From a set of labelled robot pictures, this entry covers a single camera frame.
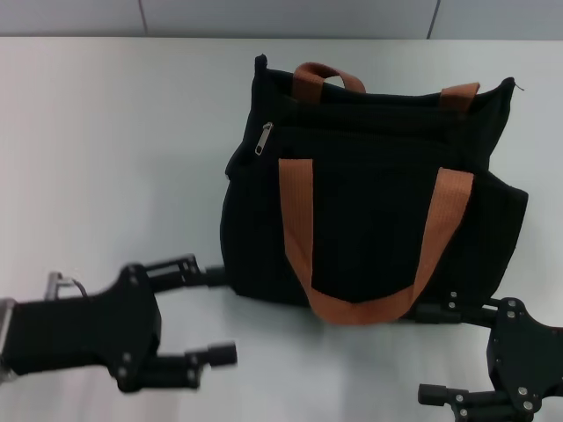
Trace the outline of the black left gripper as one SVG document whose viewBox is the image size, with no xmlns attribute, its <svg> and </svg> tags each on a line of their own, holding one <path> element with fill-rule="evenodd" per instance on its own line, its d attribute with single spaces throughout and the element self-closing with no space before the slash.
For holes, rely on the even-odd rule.
<svg viewBox="0 0 563 422">
<path fill-rule="evenodd" d="M 198 389 L 206 367 L 238 363 L 234 343 L 183 354 L 157 355 L 161 316 L 153 291 L 226 287 L 223 266 L 200 268 L 193 254 L 124 267 L 113 285 L 88 296 L 17 302 L 2 347 L 2 363 L 18 376 L 104 366 L 121 390 Z"/>
</svg>

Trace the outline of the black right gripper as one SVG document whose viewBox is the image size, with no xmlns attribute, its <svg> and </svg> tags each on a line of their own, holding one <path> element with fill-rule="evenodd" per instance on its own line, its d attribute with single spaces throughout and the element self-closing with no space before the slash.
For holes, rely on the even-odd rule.
<svg viewBox="0 0 563 422">
<path fill-rule="evenodd" d="M 452 295 L 413 306 L 419 324 L 492 325 L 486 357 L 489 377 L 500 391 L 420 384 L 420 404 L 448 404 L 455 421 L 509 421 L 511 403 L 517 421 L 531 421 L 543 399 L 562 396 L 562 329 L 538 322 L 516 298 L 501 299 L 496 306 L 497 311 L 486 309 Z"/>
</svg>

